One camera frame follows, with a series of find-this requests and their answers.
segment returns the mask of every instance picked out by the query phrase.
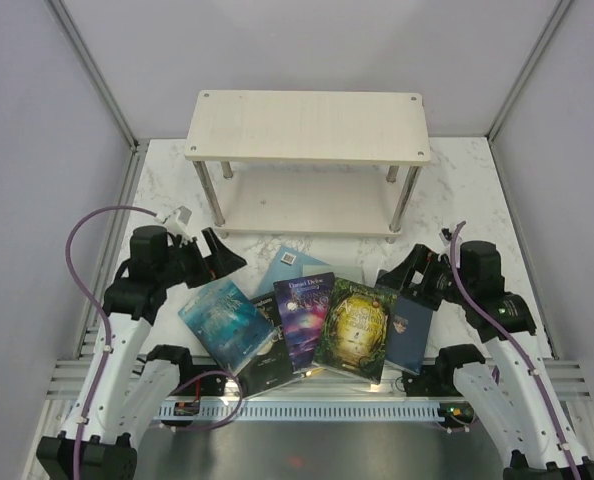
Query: gray wall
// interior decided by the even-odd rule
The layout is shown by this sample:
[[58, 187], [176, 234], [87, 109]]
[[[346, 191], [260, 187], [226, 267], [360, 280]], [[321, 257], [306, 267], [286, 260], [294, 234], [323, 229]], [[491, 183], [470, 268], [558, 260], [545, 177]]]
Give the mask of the gray wall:
[[[83, 300], [64, 242], [118, 192], [128, 149], [44, 2], [0, 0], [0, 479], [19, 478]], [[107, 221], [85, 229], [89, 279]]]
[[65, 0], [140, 138], [185, 137], [202, 89], [415, 91], [483, 135], [556, 0]]
[[573, 5], [496, 150], [546, 318], [594, 398], [594, 0]]

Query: purple book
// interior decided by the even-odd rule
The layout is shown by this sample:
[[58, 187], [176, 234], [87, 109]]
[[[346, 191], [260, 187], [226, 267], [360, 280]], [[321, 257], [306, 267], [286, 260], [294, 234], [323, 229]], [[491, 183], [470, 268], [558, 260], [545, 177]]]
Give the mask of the purple book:
[[334, 284], [332, 273], [275, 282], [279, 316], [295, 372], [308, 369], [313, 361]]

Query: book cover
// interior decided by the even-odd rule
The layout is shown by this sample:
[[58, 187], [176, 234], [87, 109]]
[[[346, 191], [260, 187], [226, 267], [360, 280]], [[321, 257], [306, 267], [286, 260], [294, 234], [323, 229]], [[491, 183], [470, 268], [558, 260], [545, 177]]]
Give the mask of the book cover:
[[379, 383], [388, 319], [396, 300], [394, 293], [337, 279], [314, 363]]
[[297, 376], [293, 372], [293, 363], [284, 339], [275, 293], [253, 298], [251, 303], [266, 317], [275, 329], [275, 333], [239, 374], [244, 397], [257, 395], [301, 378], [301, 375]]
[[335, 275], [324, 273], [275, 282], [284, 338], [296, 372], [310, 367]]
[[351, 282], [364, 283], [364, 270], [361, 267], [345, 265], [304, 265], [304, 268], [302, 269], [304, 277], [328, 272], [334, 273], [335, 278], [345, 278]]
[[[377, 276], [381, 277], [385, 272], [380, 270]], [[432, 318], [433, 311], [430, 308], [398, 297], [388, 322], [386, 363], [419, 375], [424, 363]]]
[[237, 375], [275, 328], [228, 278], [202, 288], [179, 316], [221, 368]]
[[255, 297], [272, 292], [275, 282], [306, 276], [302, 274], [304, 265], [326, 265], [326, 263], [282, 245], [257, 287]]

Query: white wooden shelf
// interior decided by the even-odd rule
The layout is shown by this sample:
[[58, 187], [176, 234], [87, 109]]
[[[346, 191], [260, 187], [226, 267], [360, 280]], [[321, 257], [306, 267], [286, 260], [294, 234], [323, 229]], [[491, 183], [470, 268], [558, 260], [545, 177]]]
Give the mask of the white wooden shelf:
[[[401, 232], [420, 167], [430, 162], [421, 95], [376, 92], [200, 92], [184, 154], [222, 233], [383, 236]], [[230, 178], [215, 192], [206, 161]], [[378, 175], [233, 173], [247, 163], [389, 165]], [[400, 167], [409, 171], [400, 192]]]

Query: gray floor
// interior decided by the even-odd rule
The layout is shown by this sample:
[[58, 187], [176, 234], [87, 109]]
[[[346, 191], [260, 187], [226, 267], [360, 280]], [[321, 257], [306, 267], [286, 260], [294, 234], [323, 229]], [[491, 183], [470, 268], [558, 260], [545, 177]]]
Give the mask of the gray floor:
[[214, 432], [151, 430], [136, 480], [501, 479], [487, 433], [412, 423], [239, 422]]

